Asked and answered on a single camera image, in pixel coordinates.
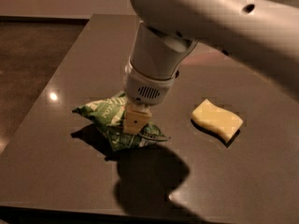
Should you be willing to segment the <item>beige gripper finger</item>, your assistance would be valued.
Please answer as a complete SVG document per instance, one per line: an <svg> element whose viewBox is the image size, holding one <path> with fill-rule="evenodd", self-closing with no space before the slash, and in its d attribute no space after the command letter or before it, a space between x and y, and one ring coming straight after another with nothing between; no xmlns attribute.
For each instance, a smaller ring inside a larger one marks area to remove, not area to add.
<svg viewBox="0 0 299 224"><path fill-rule="evenodd" d="M151 119L150 108L128 101L125 105L123 131L136 135Z"/></svg>

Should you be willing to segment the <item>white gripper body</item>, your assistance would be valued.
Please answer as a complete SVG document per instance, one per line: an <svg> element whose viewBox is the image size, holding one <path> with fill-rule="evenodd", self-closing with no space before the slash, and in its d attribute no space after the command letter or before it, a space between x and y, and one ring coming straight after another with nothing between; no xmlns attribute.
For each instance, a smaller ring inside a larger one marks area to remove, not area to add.
<svg viewBox="0 0 299 224"><path fill-rule="evenodd" d="M148 62L130 58L125 66L124 90L138 105L158 105L172 89L179 62Z"/></svg>

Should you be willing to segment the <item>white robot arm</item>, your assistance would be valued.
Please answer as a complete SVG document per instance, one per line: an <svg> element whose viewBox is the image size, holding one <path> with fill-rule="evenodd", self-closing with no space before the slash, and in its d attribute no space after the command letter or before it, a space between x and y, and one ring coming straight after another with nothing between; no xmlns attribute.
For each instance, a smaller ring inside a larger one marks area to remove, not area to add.
<svg viewBox="0 0 299 224"><path fill-rule="evenodd" d="M141 22L124 90L124 130L137 134L149 123L175 81L179 63L197 43L225 51L298 92L299 9L267 0L130 0Z"/></svg>

